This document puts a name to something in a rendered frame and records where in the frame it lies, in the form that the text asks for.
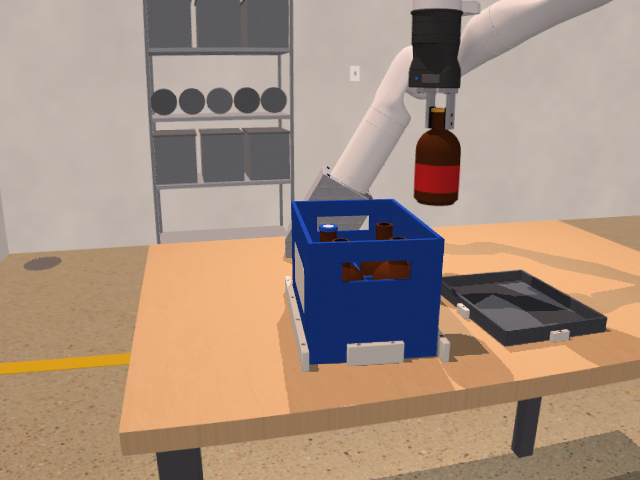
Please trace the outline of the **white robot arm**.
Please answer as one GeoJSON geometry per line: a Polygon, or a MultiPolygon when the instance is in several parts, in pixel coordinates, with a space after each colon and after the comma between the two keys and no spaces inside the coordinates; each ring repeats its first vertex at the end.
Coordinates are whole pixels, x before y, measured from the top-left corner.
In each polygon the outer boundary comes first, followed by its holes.
{"type": "MultiPolygon", "coordinates": [[[[494,3],[475,15],[463,31],[457,58],[461,77],[526,40],[611,1],[501,0],[494,3]]],[[[408,86],[412,60],[412,46],[395,57],[372,105],[331,172],[359,193],[367,193],[411,120],[403,102],[404,94],[426,99],[426,93],[417,93],[416,88],[408,86]]]]}

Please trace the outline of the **blue plastic crate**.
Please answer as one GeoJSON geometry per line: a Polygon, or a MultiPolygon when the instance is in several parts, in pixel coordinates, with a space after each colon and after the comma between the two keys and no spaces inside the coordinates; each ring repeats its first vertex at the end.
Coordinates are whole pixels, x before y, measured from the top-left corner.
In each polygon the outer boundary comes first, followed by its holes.
{"type": "Polygon", "coordinates": [[[394,199],[291,201],[291,215],[292,285],[309,365],[346,363],[347,344],[355,343],[403,341],[404,359],[437,356],[442,236],[394,199]],[[366,215],[369,230],[320,242],[317,217],[366,215]],[[407,239],[376,240],[381,222],[407,239]],[[342,263],[360,270],[360,262],[402,260],[410,278],[342,281],[342,263]]]}

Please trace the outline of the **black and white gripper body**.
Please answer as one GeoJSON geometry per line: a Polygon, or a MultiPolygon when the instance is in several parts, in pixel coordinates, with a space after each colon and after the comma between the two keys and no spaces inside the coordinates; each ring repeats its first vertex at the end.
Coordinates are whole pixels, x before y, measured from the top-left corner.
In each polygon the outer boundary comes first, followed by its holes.
{"type": "Polygon", "coordinates": [[[409,87],[460,88],[461,16],[480,10],[478,1],[413,0],[409,87]]]}

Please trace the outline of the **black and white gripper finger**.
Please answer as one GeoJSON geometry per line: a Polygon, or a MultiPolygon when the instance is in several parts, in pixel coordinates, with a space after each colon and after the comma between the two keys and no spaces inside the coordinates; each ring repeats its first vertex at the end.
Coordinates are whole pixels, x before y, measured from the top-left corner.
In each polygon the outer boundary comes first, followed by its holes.
{"type": "Polygon", "coordinates": [[[446,94],[446,107],[444,112],[444,130],[454,129],[455,95],[456,93],[458,93],[458,88],[439,88],[439,93],[446,94]]]}
{"type": "Polygon", "coordinates": [[[417,93],[427,93],[426,94],[425,128],[430,129],[432,125],[431,108],[436,108],[435,107],[436,88],[417,88],[417,93]]]}

